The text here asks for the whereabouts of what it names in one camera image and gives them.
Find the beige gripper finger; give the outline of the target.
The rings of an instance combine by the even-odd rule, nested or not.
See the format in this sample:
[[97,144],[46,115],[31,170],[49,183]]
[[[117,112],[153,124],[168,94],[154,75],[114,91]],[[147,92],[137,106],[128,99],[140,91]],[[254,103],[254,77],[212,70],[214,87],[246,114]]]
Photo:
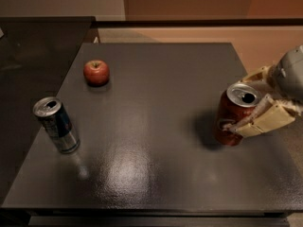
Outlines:
[[275,67],[273,65],[260,67],[259,69],[247,74],[241,79],[241,82],[255,87],[273,87],[274,69]]
[[242,136],[256,136],[289,125],[300,116],[300,103],[292,99],[275,99],[270,94],[259,102],[252,113],[238,123],[226,123],[223,130]]

